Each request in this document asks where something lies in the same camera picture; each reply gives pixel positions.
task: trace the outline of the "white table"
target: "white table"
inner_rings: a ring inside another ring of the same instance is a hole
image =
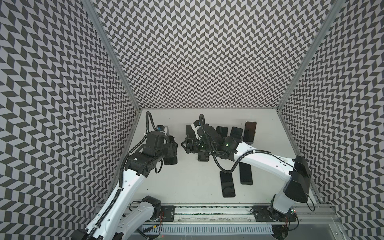
[[[143,109],[131,146],[136,145],[145,133]],[[161,172],[152,171],[140,186],[132,200],[141,200],[147,195],[167,204],[250,204],[269,203],[284,182],[274,175],[252,166],[253,185],[242,185],[238,167],[232,173],[236,197],[224,198],[220,183],[220,170],[210,156],[208,162],[198,162],[197,154],[186,154],[181,147],[185,140],[185,125],[205,116],[205,123],[227,126],[228,135],[233,126],[244,129],[246,121],[257,122],[253,147],[271,151],[283,157],[295,158],[288,137],[275,109],[151,109],[155,125],[169,127],[169,132],[178,143],[176,165],[163,166]],[[220,165],[230,169],[233,162],[217,158]]]

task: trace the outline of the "black smartphone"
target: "black smartphone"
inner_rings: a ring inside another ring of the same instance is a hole
[[[243,135],[243,129],[238,127],[232,127],[231,129],[231,137],[237,138],[241,140],[241,135]]]
[[[245,122],[244,142],[253,142],[253,139],[255,138],[256,124],[256,122]]]
[[[253,179],[252,179],[251,165],[240,162],[239,168],[240,168],[240,183],[244,185],[252,185]]]
[[[233,185],[232,173],[220,171],[221,191],[223,197],[235,197],[235,186]]]
[[[216,132],[220,134],[222,137],[227,137],[228,136],[228,127],[216,127]]]

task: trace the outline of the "black mounting plate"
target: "black mounting plate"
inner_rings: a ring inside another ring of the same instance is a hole
[[[261,206],[252,206],[251,212],[255,216],[255,220],[257,222],[285,222],[286,218],[283,217],[279,219],[279,221],[274,221],[272,218],[269,217],[269,211],[268,208],[269,205],[261,205]],[[285,216],[287,217],[289,222],[295,222],[296,217],[294,215],[291,215],[291,211],[288,211]]]
[[[164,212],[163,222],[173,222],[173,218],[175,217],[175,206],[161,206],[160,213],[161,212]]]

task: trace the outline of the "black and white geometric pattern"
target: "black and white geometric pattern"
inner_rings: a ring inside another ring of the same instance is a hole
[[[351,239],[384,239],[384,4],[345,3],[283,109]]]
[[[277,106],[334,0],[94,0],[142,108]]]
[[[0,1],[0,239],[69,239],[135,112],[79,0]]]

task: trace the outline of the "smartphone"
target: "smartphone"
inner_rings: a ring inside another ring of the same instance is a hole
[[[216,132],[221,135],[221,137],[227,137],[228,136],[228,128],[227,127],[216,127]]]
[[[253,179],[252,179],[251,165],[240,162],[239,168],[240,168],[240,183],[244,185],[252,185]]]
[[[233,185],[232,173],[220,171],[221,191],[223,197],[235,197],[235,186]]]
[[[231,137],[237,138],[241,140],[241,135],[243,135],[243,129],[238,127],[232,127],[231,129]]]
[[[255,138],[255,131],[256,122],[245,122],[243,141],[253,142],[253,139]]]

